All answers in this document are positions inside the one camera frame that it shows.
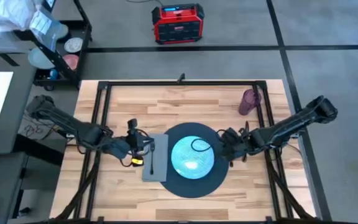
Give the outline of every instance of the red power station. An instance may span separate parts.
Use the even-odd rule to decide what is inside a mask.
[[[194,42],[202,37],[204,10],[200,4],[156,7],[152,15],[159,44]]]

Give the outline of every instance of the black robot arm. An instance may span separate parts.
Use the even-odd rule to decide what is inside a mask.
[[[118,159],[125,158],[131,149],[125,137],[112,138],[113,131],[108,127],[75,119],[56,108],[50,96],[34,97],[26,110],[31,118],[54,122],[66,133],[74,135],[79,145],[88,149],[101,150]]]
[[[240,135],[229,128],[221,136],[224,144],[223,156],[231,161],[246,154],[255,155],[264,150],[282,147],[292,134],[306,128],[311,123],[329,123],[337,116],[337,109],[323,96],[307,104],[297,114],[290,116],[268,128],[258,128],[251,132],[241,129]]]

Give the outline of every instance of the table leg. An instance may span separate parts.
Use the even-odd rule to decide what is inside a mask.
[[[13,151],[25,152],[28,156],[41,159],[56,166],[61,166],[64,156],[63,153],[44,146],[37,141],[24,137],[21,134],[16,136],[16,142]]]

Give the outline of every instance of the table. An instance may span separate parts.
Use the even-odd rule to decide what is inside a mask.
[[[290,116],[288,101],[281,80],[266,80],[275,122]],[[83,81],[75,117],[91,121],[97,80]],[[255,110],[247,116],[237,112],[244,90],[250,86],[114,86],[107,125],[115,136],[125,135],[127,121],[138,119],[138,128],[148,133],[163,133],[184,122],[203,123],[215,130],[244,127],[258,128]],[[103,100],[99,108],[101,119]],[[290,141],[298,147],[297,141]],[[300,153],[283,150],[282,159],[289,189],[314,215],[310,190]],[[78,188],[83,156],[75,147],[68,147],[63,159],[50,217],[57,216]],[[201,198],[180,198],[165,190],[158,182],[143,182],[142,168],[125,168],[109,155],[102,155],[92,219],[105,220],[229,220],[259,221],[274,216],[269,180],[263,154],[249,157],[246,163],[234,161],[222,185]],[[83,202],[81,217],[85,215]]]
[[[20,63],[20,67],[11,67],[0,61],[0,72],[14,72],[0,114],[0,223],[7,223],[8,218],[12,218],[27,155],[56,165],[60,165],[63,158],[63,154],[17,134],[32,87],[35,68],[28,63],[27,55],[12,57]]]
[[[0,154],[24,151],[30,156],[59,166],[63,158],[61,153],[17,133],[30,94],[35,68],[24,62],[20,67],[2,66],[0,72],[2,71],[13,72],[13,76],[0,114]]]

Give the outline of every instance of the gray cloth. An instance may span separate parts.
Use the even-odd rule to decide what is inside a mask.
[[[155,149],[153,153],[153,175],[150,174],[152,153],[149,152],[144,157],[144,168],[142,180],[144,182],[165,182],[167,180],[168,166],[168,135],[150,134],[154,138]]]

